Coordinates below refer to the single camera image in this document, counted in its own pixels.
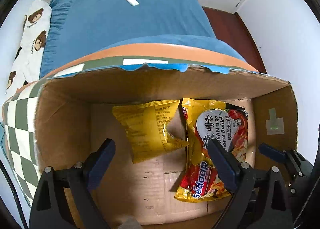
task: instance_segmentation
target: reddish brown floor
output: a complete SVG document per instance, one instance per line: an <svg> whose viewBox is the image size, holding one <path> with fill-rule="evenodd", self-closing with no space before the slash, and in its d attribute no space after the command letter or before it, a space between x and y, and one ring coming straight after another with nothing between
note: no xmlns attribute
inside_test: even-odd
<svg viewBox="0 0 320 229"><path fill-rule="evenodd" d="M224 11L203 8L209 22L220 39L233 47L259 72L266 73L259 51L240 16Z"/></svg>

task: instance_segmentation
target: snack bag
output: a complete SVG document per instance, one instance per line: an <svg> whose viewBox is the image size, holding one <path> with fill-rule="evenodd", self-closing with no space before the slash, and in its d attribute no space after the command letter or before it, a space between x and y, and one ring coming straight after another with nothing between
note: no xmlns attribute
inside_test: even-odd
<svg viewBox="0 0 320 229"><path fill-rule="evenodd" d="M230 195L217 176L207 151L208 142L215 138L239 162L245 161L248 145L248 114L243 107L215 100L182 101L187 121L187 170L175 194L185 202L202 202Z"/></svg>
<svg viewBox="0 0 320 229"><path fill-rule="evenodd" d="M179 103L179 100L164 100L112 108L112 114L125 127L133 151L133 163L189 144L167 132L168 123L174 117Z"/></svg>

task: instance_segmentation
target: silver screw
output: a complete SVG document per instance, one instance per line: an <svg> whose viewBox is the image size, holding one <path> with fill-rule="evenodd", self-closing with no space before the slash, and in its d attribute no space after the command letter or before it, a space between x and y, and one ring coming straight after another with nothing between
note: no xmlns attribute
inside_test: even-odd
<svg viewBox="0 0 320 229"><path fill-rule="evenodd" d="M272 171L275 172L275 173L278 173L279 172L279 168L276 167L276 166L273 166L272 167Z"/></svg>
<svg viewBox="0 0 320 229"><path fill-rule="evenodd" d="M241 167L247 169L250 165L247 162L241 162Z"/></svg>
<svg viewBox="0 0 320 229"><path fill-rule="evenodd" d="M74 167L75 168L82 168L82 162L77 162Z"/></svg>
<svg viewBox="0 0 320 229"><path fill-rule="evenodd" d="M46 168L44 169L44 172L45 172L45 173L49 173L49 172L51 171L51 169L52 169L51 167L46 167Z"/></svg>

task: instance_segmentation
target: bear print pillow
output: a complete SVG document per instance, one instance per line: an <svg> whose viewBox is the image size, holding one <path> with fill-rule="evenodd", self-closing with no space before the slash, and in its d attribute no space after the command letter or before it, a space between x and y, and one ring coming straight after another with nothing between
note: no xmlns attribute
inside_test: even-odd
<svg viewBox="0 0 320 229"><path fill-rule="evenodd" d="M20 47L8 78L6 98L13 96L25 84L39 80L50 18L49 4L35 0L25 15Z"/></svg>

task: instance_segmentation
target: white label on noodle package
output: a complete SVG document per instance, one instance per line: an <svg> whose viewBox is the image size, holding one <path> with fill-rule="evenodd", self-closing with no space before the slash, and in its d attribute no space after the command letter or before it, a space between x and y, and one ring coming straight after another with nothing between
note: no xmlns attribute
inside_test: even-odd
<svg viewBox="0 0 320 229"><path fill-rule="evenodd" d="M238 123L226 111L216 109L204 111L196 122L198 134L206 150L208 142L211 139L217 139L226 151L231 151L233 149L232 139L238 127Z"/></svg>

